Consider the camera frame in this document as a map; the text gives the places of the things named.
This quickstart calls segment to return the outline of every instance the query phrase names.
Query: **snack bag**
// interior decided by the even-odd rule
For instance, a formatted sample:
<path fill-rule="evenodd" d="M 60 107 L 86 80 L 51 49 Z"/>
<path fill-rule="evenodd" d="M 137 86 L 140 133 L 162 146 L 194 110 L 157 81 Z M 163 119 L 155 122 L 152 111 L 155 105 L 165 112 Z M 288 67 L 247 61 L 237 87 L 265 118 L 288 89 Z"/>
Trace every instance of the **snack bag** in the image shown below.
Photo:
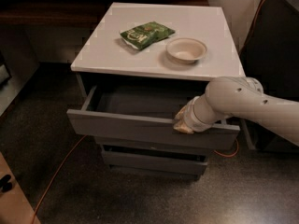
<path fill-rule="evenodd" d="M 154 42 L 168 38 L 174 32 L 174 30 L 152 21 L 121 33 L 121 37 L 133 48 L 142 50 Z"/>

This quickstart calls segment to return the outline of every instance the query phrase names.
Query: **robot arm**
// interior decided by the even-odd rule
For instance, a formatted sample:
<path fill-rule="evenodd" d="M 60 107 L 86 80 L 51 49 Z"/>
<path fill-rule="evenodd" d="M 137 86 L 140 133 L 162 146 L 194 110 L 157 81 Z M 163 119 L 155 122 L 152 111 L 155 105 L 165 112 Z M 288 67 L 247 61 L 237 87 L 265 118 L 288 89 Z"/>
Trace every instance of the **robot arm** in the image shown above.
<path fill-rule="evenodd" d="M 194 97 L 178 112 L 174 129 L 202 132 L 230 117 L 256 122 L 299 146 L 299 103 L 264 94 L 261 83 L 249 77 L 211 80 L 205 94 Z"/>

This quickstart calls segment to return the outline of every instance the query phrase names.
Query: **white tabletop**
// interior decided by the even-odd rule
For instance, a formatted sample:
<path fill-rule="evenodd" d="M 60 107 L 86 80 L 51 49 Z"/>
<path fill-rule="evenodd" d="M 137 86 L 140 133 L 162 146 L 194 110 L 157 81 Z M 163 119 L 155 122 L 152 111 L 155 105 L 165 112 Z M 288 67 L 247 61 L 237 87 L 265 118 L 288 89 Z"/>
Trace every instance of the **white tabletop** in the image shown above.
<path fill-rule="evenodd" d="M 176 32 L 141 51 L 123 42 L 120 31 L 149 21 L 156 21 Z M 165 46 L 178 37 L 204 42 L 206 57 L 195 64 L 170 61 Z M 220 7 L 113 3 L 71 68 L 78 72 L 206 81 L 213 77 L 245 76 Z"/>

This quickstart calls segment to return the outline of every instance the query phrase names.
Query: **gray carpet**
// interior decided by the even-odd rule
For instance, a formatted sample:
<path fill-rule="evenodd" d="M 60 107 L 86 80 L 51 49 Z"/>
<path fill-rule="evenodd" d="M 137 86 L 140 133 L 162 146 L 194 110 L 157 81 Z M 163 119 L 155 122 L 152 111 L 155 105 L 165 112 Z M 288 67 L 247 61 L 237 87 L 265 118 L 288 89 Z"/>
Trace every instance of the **gray carpet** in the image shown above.
<path fill-rule="evenodd" d="M 2 119 L 0 151 L 35 208 L 81 137 L 67 119 L 82 104 L 69 67 L 42 64 Z M 213 155 L 198 181 L 110 172 L 87 137 L 57 175 L 41 223 L 298 223 L 299 156 L 251 151 L 243 133 L 231 159 Z"/>

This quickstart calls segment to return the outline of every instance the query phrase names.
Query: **white bowl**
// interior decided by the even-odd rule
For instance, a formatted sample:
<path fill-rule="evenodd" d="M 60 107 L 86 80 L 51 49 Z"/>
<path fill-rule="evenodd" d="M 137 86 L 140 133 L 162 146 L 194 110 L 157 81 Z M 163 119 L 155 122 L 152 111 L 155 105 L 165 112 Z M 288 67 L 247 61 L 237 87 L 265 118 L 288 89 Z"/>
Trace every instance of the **white bowl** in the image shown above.
<path fill-rule="evenodd" d="M 177 38 L 167 43 L 166 52 L 179 63 L 195 63 L 206 55 L 206 45 L 192 38 Z"/>

